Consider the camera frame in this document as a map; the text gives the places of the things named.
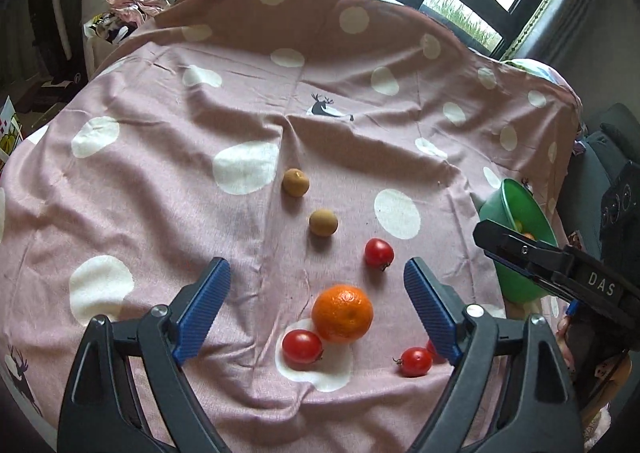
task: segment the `deer print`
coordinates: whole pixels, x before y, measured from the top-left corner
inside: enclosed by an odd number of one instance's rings
[[[334,107],[330,107],[329,105],[333,105],[334,101],[332,99],[329,99],[327,96],[311,94],[311,97],[315,99],[316,103],[306,111],[306,113],[308,113],[309,115],[313,114],[315,116],[328,116],[330,118],[345,118],[353,121],[353,115],[344,115]]]
[[[17,354],[18,359],[20,359],[19,361],[14,356],[14,351]],[[38,412],[38,415],[42,417],[42,412],[35,402],[33,394],[31,393],[31,387],[29,386],[27,378],[24,375],[24,373],[29,369],[29,364],[24,360],[24,357],[22,357],[22,353],[14,349],[14,347],[12,347],[11,345],[9,345],[9,353],[11,354],[11,359],[15,364],[15,369],[9,368],[9,373],[11,374],[11,379],[14,382],[15,387],[21,394],[23,394],[24,398],[31,403],[31,406],[33,406],[34,409]]]

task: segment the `clothes pile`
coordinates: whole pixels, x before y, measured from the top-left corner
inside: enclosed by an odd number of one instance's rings
[[[110,6],[109,11],[94,16],[86,28],[113,45],[119,44],[149,17],[156,16],[169,6],[168,0],[106,1]]]

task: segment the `blanket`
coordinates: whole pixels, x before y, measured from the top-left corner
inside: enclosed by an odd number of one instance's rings
[[[504,316],[477,206],[505,177],[555,212],[578,126],[569,91],[470,51],[377,0],[179,0],[140,27],[0,179],[0,350],[25,412],[55,429],[89,319],[140,317],[231,264],[229,296],[184,371],[234,451],[404,451],[451,367],[401,377],[428,340],[402,285],[421,256],[463,301]],[[282,192],[303,170],[306,195]],[[337,232],[316,239],[328,208]],[[364,245],[396,258],[368,268]],[[320,292],[364,290],[369,332],[307,372],[282,360]],[[469,440],[488,425],[499,362]],[[156,437],[169,440],[134,363]]]

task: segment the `brown round fruit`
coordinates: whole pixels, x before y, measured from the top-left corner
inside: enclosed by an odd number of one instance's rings
[[[309,189],[309,178],[297,168],[291,168],[282,177],[282,187],[292,197],[302,197]]]
[[[309,217],[309,229],[319,237],[330,237],[338,229],[338,217],[328,209],[317,209]]]

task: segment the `metal screw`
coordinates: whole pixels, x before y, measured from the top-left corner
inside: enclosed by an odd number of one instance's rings
[[[156,305],[151,309],[151,316],[154,318],[162,318],[163,316],[166,316],[167,312],[169,312],[169,308],[166,305]]]
[[[545,321],[545,317],[540,316],[540,314],[533,314],[531,316],[531,322],[533,323],[533,325],[542,325]]]
[[[484,309],[479,305],[469,305],[466,308],[466,313],[472,318],[479,318],[484,314]]]

